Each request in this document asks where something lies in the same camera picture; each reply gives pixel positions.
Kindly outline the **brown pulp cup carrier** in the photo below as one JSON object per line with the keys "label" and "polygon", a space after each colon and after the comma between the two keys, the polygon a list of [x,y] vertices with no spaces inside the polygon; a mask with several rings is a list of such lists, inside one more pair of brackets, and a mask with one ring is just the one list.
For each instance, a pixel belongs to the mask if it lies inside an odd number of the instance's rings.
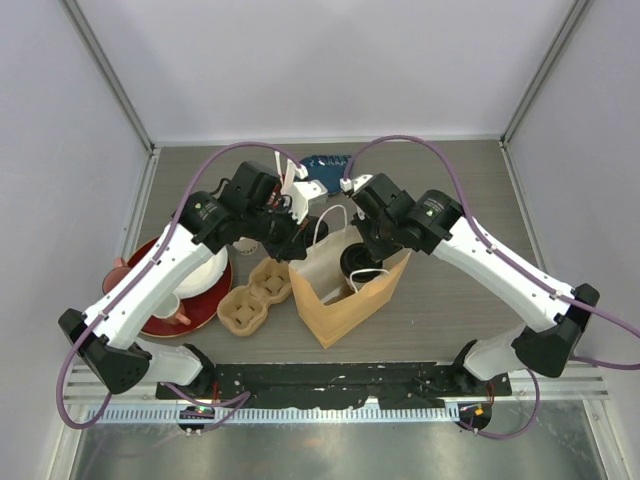
{"label": "brown pulp cup carrier", "polygon": [[252,335],[267,319],[272,305],[292,293],[289,264],[263,259],[250,273],[248,283],[232,289],[218,304],[220,323],[233,335]]}

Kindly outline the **brown paper bag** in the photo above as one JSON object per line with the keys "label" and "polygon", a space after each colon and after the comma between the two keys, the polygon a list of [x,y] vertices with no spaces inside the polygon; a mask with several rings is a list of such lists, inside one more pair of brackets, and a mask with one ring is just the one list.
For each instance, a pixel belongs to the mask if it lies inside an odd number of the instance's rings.
{"label": "brown paper bag", "polygon": [[384,260],[380,267],[354,271],[350,289],[340,268],[340,256],[347,246],[361,242],[361,237],[348,223],[344,207],[339,208],[343,226],[324,239],[314,228],[307,257],[289,263],[299,316],[325,348],[390,302],[410,258],[410,251],[404,249]]}

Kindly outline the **stack of white paper cups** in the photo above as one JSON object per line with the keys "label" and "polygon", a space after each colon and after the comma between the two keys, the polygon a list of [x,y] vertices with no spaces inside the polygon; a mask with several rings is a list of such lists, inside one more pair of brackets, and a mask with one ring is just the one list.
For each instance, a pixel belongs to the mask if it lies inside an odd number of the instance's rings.
{"label": "stack of white paper cups", "polygon": [[241,255],[251,255],[256,252],[259,243],[256,240],[241,237],[234,244],[234,248]]}

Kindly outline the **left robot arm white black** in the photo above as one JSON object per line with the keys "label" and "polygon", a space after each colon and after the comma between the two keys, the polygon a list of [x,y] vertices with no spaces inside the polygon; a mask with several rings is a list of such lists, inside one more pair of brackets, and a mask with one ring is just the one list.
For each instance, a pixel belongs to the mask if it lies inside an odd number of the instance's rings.
{"label": "left robot arm white black", "polygon": [[138,335],[190,274],[242,237],[262,243],[278,261],[305,258],[309,205],[327,191],[317,181],[287,188],[280,182],[274,171],[244,162],[219,194],[190,194],[123,280],[84,311],[62,314],[60,328],[110,393],[142,381],[178,385],[193,399],[211,391],[215,367],[196,347],[167,347]]}

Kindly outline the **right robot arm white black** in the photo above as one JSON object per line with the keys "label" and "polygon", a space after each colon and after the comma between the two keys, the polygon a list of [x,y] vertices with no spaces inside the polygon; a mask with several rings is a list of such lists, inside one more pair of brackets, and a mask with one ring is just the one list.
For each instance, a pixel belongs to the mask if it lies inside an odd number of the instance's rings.
{"label": "right robot arm white black", "polygon": [[402,249],[433,255],[471,276],[522,320],[460,351],[451,371],[457,391],[475,394],[497,375],[522,369],[561,376],[599,301],[595,288],[552,279],[487,232],[474,231],[462,205],[442,191],[413,199],[385,174],[344,180],[341,188],[357,207],[352,223],[373,261]]}

